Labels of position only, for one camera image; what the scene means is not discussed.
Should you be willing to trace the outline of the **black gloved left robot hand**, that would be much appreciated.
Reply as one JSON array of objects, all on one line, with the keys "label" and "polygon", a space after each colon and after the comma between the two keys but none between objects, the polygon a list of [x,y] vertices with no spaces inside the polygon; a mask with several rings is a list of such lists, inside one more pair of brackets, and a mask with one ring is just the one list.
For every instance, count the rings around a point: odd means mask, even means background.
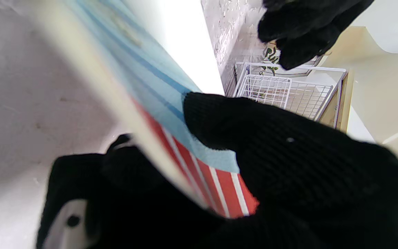
[{"label": "black gloved left robot hand", "polygon": [[258,24],[263,43],[275,41],[285,70],[324,55],[371,0],[264,0]]}]

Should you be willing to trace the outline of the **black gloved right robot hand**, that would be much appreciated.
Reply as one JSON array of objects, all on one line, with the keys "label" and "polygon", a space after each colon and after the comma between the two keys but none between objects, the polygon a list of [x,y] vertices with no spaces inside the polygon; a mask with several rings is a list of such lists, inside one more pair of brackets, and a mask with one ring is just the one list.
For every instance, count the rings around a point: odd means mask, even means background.
[{"label": "black gloved right robot hand", "polygon": [[398,249],[398,158],[247,98],[189,92],[190,132],[235,151],[259,202],[225,219],[181,193],[120,135],[106,154],[57,158],[38,249]]}]

